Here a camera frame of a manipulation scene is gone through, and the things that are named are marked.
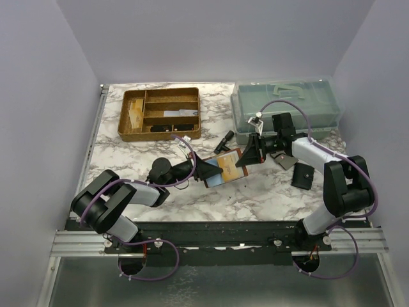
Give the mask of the blue credit card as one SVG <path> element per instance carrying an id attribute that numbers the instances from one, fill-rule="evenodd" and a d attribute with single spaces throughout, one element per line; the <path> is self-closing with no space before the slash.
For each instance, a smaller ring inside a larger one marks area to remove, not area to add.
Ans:
<path id="1" fill-rule="evenodd" d="M 219 165 L 216 159 L 208 159 L 207 163 L 212 164 L 214 166 Z M 216 187 L 216 186 L 224 184 L 224 180 L 223 180 L 223 177 L 222 177 L 221 173 L 216 174 L 216 175 L 206 179 L 204 182 L 205 182 L 205 186 L 207 188 Z"/>

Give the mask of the tan credit card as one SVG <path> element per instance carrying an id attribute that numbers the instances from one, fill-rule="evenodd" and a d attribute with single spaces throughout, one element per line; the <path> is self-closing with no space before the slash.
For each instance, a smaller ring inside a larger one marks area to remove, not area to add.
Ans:
<path id="1" fill-rule="evenodd" d="M 224 182 L 230 182 L 245 176 L 242 167 L 237 167 L 236 163 L 239 160 L 238 152 L 232 151 L 217 157 L 219 167 L 223 169 L 222 177 Z"/>

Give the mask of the brown leather card holder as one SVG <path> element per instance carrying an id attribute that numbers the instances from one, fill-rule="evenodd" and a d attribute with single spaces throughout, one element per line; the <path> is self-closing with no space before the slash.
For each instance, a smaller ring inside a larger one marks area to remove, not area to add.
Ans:
<path id="1" fill-rule="evenodd" d="M 247 168 L 245 166 L 236 166 L 241 156 L 242 151 L 239 148 L 235 148 L 228 152 L 206 158 L 205 162 L 220 167 L 222 173 L 204 180 L 205 187 L 209 189 L 247 177 L 249 175 Z"/>

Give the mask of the gold card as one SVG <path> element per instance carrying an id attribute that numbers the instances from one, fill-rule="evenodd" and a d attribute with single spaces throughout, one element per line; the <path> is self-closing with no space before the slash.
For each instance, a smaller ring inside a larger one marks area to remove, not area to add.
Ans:
<path id="1" fill-rule="evenodd" d="M 140 129 L 143 120 L 144 99 L 136 98 L 130 103 L 128 116 L 130 118 L 130 125 L 132 129 Z"/>

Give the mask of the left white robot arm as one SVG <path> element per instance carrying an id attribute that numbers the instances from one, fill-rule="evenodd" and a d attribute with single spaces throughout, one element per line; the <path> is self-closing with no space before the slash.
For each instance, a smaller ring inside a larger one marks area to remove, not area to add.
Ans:
<path id="1" fill-rule="evenodd" d="M 158 207 L 169 196 L 168 187 L 193 177 L 205 181 L 222 174 L 223 169 L 195 155 L 176 165 L 164 157 L 153 161 L 145 183 L 120 179 L 108 169 L 97 176 L 71 202 L 71 211 L 80 217 L 80 223 L 98 234 L 109 234 L 120 241 L 129 253 L 136 252 L 142 243 L 137 225 L 123 215 L 128 204 Z"/>

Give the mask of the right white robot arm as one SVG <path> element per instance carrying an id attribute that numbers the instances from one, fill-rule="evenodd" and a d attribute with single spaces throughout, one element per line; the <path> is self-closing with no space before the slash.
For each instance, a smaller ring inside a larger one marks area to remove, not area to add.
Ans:
<path id="1" fill-rule="evenodd" d="M 311 249 L 318 237 L 342 218 L 354 218 L 356 212 L 376 207 L 378 194 L 363 157 L 339 154 L 317 143 L 309 134 L 297 133 L 290 113 L 274 115 L 272 122 L 277 134 L 264 137 L 261 115 L 249 118 L 248 123 L 256 130 L 249 135 L 237 167 L 261 164 L 268 154 L 285 152 L 323 175 L 323 204 L 295 227 L 294 243 L 298 249 Z"/>

